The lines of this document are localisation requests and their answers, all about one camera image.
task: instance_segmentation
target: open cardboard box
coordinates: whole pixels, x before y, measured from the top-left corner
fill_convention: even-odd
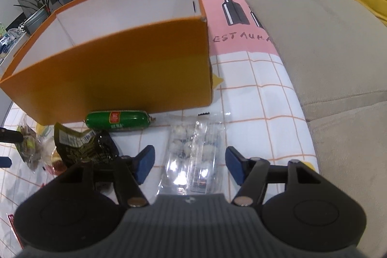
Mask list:
[[[0,88],[42,125],[91,111],[149,113],[212,101],[201,0],[75,0],[14,56]]]

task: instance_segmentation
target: beige sofa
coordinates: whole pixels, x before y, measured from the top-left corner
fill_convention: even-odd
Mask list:
[[[320,171],[367,214],[359,249],[387,253],[387,28],[355,0],[246,0],[299,97]]]

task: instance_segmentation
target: barcode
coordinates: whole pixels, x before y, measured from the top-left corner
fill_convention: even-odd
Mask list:
[[[71,134],[65,133],[63,130],[59,131],[59,142],[63,145],[68,145],[74,148],[80,148],[85,143],[88,143],[92,137],[94,137],[97,133],[94,130],[89,131],[83,137],[78,138],[77,136],[73,136]]]

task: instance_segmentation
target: pink tablecloth section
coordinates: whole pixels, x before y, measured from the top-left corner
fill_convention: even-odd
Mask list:
[[[277,165],[299,159],[318,170],[297,95],[268,34],[259,27],[259,13],[256,13],[258,18],[255,17],[244,0],[203,0],[203,4],[208,16],[212,68],[220,79],[216,80],[214,101],[209,107],[174,114],[223,113],[225,145],[234,146],[245,157],[262,157]],[[5,127],[16,129],[23,115],[14,105]],[[158,123],[146,130],[111,133],[121,154],[135,156],[146,145],[155,146],[155,166],[141,186],[151,201],[163,171],[169,137],[169,127],[160,119],[164,114],[154,116],[159,118]],[[31,119],[28,124],[36,126]],[[79,131],[86,128],[82,122],[68,126]],[[20,203],[52,177],[41,168],[32,173],[13,145],[0,144],[0,156],[9,156],[13,162],[10,169],[0,169],[0,256],[9,258],[20,251],[20,246],[11,232],[7,214],[14,213]],[[238,186],[224,161],[221,168],[223,192],[226,199],[231,200]],[[269,185],[266,198],[283,189],[280,184]]]

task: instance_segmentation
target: snack package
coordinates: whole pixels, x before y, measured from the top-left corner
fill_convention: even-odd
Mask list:
[[[40,139],[38,139],[36,132],[27,125],[26,119],[27,116],[24,115],[20,125],[18,125],[16,129],[23,134],[24,141],[22,143],[16,143],[15,147],[23,162],[28,165],[30,170],[35,171],[41,159],[43,146]]]
[[[221,191],[218,171],[224,154],[224,124],[217,116],[175,118],[158,194],[213,194]]]
[[[88,129],[84,132],[78,132],[56,123],[54,140],[56,151],[66,167],[71,167],[82,161],[109,163],[119,155],[119,151],[107,131]]]

